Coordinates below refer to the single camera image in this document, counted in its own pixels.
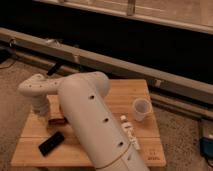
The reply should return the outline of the white cylindrical wrist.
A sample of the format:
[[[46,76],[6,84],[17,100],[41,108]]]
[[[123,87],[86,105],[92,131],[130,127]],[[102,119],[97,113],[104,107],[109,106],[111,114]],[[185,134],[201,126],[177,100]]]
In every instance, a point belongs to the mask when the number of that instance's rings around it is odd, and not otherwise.
[[[35,114],[44,116],[49,112],[49,100],[46,95],[35,96],[31,102]]]

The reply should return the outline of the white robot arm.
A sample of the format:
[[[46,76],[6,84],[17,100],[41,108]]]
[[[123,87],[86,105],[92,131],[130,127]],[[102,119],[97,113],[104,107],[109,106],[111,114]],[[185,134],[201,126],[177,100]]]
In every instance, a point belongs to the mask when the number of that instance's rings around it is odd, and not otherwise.
[[[58,96],[63,114],[96,171],[150,171],[104,102],[109,79],[102,72],[47,79],[35,74],[18,86],[34,111],[48,111],[49,94]]]

